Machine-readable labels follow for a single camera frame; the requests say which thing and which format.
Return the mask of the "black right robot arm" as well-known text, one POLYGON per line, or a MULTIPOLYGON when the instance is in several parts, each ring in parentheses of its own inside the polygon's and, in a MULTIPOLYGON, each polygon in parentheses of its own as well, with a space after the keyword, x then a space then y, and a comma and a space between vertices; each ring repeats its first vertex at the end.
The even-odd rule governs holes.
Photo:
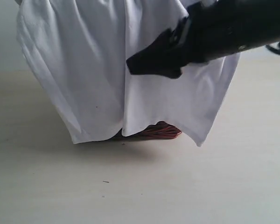
POLYGON ((127 59, 131 74, 177 79, 190 63, 280 43, 280 0, 218 0, 209 6, 197 2, 187 12, 175 29, 166 29, 127 59))

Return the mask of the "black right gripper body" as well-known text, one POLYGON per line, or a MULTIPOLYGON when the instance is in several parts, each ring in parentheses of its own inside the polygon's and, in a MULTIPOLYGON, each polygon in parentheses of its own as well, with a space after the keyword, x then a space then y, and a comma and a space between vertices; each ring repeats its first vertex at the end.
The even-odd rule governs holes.
POLYGON ((201 0, 187 11, 170 40, 173 64, 205 63, 245 50, 245 1, 201 0))

